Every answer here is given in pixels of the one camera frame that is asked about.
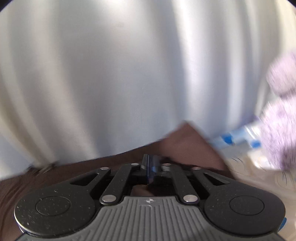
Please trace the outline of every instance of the gray ribbed plate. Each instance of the gray ribbed plate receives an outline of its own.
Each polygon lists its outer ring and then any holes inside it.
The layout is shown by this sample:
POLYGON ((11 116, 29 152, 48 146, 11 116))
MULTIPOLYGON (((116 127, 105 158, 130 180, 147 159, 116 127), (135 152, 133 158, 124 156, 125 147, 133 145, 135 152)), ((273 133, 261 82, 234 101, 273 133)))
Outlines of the gray ribbed plate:
MULTIPOLYGON (((24 234, 19 241, 41 241, 24 234)), ((177 202, 175 197, 125 197, 116 205, 103 207, 86 228, 50 241, 244 241, 211 226, 197 207, 177 202)), ((283 241, 277 234, 253 241, 283 241)))

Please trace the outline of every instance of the white logo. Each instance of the white logo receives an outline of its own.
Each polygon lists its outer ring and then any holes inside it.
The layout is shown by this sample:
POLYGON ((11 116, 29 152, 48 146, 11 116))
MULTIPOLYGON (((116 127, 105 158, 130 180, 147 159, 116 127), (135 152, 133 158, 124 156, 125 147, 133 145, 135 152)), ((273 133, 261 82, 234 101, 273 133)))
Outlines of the white logo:
POLYGON ((154 202, 154 200, 152 198, 149 198, 149 199, 146 200, 146 202, 152 203, 152 202, 154 202))

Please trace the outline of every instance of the purple fur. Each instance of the purple fur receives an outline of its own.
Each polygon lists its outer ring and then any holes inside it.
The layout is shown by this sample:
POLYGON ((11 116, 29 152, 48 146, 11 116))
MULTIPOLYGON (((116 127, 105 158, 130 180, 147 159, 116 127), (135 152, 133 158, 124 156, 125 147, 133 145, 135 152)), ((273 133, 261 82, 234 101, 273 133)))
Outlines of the purple fur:
POLYGON ((277 168, 296 168, 296 96, 268 104, 261 117, 261 143, 277 168))
POLYGON ((295 94, 296 89, 296 51, 276 59, 269 67, 266 80, 278 96, 295 94))

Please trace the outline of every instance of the purple plush toy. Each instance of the purple plush toy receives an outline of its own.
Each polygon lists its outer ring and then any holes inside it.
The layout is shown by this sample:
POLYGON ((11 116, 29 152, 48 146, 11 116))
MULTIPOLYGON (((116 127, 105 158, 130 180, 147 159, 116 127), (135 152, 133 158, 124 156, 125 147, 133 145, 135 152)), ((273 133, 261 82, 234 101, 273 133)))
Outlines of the purple plush toy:
POLYGON ((281 98, 269 103, 261 117, 261 143, 275 168, 296 168, 296 52, 270 66, 270 88, 281 98))

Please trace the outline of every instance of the brown surface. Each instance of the brown surface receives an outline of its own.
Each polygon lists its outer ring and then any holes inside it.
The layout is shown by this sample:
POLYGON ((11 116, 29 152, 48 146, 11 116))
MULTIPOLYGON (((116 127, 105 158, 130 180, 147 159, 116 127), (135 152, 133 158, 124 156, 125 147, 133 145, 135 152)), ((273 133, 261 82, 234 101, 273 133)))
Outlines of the brown surface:
MULTIPOLYGON (((44 174, 35 175, 29 171, 24 175, 0 182, 0 240, 13 241, 21 235, 13 216, 14 205, 19 198, 30 191, 49 186, 99 167, 118 169, 122 164, 140 162, 144 154, 168 156, 173 161, 196 165, 220 172, 231 177, 229 170, 220 156, 189 125, 181 126, 161 142, 134 149, 119 155, 83 161, 56 167, 44 174)), ((145 185, 133 189, 134 194, 151 196, 145 185)))

